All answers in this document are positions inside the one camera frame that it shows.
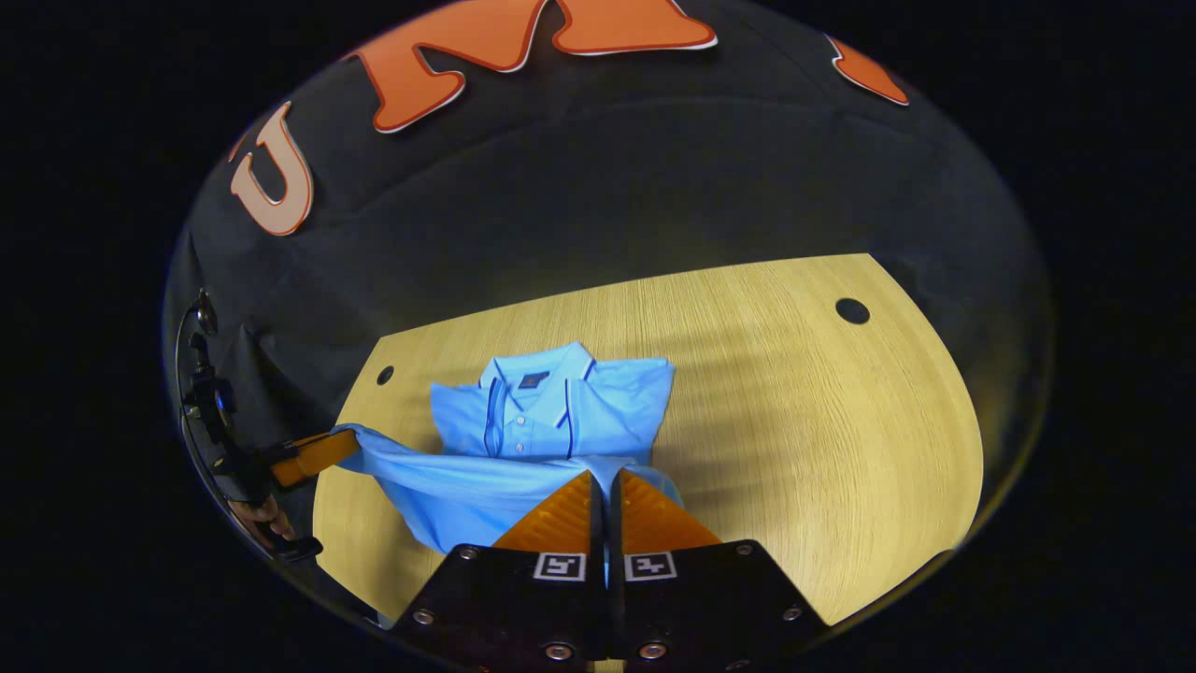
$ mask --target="screw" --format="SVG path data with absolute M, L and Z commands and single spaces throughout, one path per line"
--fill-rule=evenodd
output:
M 573 656 L 573 648 L 562 644 L 548 646 L 544 648 L 544 654 L 554 661 L 565 661 Z
M 640 648 L 640 656 L 651 661 L 653 659 L 660 659 L 666 651 L 669 651 L 669 648 L 666 648 L 663 643 L 648 643 Z

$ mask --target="orange letter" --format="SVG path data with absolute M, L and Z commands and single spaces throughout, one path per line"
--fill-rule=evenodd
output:
M 835 69 L 846 77 L 848 81 L 862 86 L 898 105 L 909 105 L 909 96 L 905 96 L 905 92 L 893 82 L 889 73 L 878 66 L 875 61 L 829 35 L 826 39 L 830 39 L 830 43 L 835 47 L 835 51 L 838 54 L 831 60 L 835 63 Z
M 361 60 L 378 93 L 382 104 L 374 128 L 393 133 L 448 104 L 464 90 L 462 73 L 433 72 L 421 48 L 501 73 L 521 68 L 547 1 L 457 2 L 413 19 L 346 56 Z M 569 54 L 701 49 L 718 42 L 709 26 L 687 17 L 672 0 L 557 1 L 566 24 L 553 43 Z
M 257 183 L 257 177 L 250 170 L 254 165 L 252 152 L 245 154 L 232 176 L 232 192 L 240 198 L 240 203 L 258 226 L 275 235 L 286 235 L 299 228 L 299 224 L 311 212 L 311 169 L 307 167 L 307 161 L 304 160 L 299 146 L 287 129 L 287 122 L 282 118 L 289 109 L 291 103 L 283 103 L 257 134 L 257 146 L 266 146 L 266 151 L 282 173 L 286 183 L 282 200 L 270 198 Z
M 566 54 L 598 56 L 646 49 L 706 49 L 714 30 L 672 0 L 557 0 L 565 27 L 553 44 Z

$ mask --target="shirt collar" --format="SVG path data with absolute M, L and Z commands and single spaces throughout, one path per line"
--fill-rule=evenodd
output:
M 506 400 L 507 422 L 511 414 L 531 418 L 536 423 L 553 427 L 560 426 L 568 414 L 565 381 L 568 379 L 585 380 L 593 369 L 594 359 L 578 342 L 526 356 L 493 359 L 482 373 L 478 386 L 489 390 L 495 379 L 506 381 L 508 388 L 517 388 L 526 374 L 548 372 L 549 377 L 541 385 L 539 396 L 521 412 L 508 394 Z

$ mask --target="black background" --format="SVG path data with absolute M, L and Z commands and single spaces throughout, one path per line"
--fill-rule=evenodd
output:
M 1190 667 L 1196 8 L 769 4 L 887 65 L 971 135 L 1042 241 L 1061 318 L 1051 415 L 1003 508 L 804 666 Z M 428 6 L 6 11 L 14 671 L 416 669 L 230 534 L 175 439 L 158 320 L 213 158 L 324 65 Z

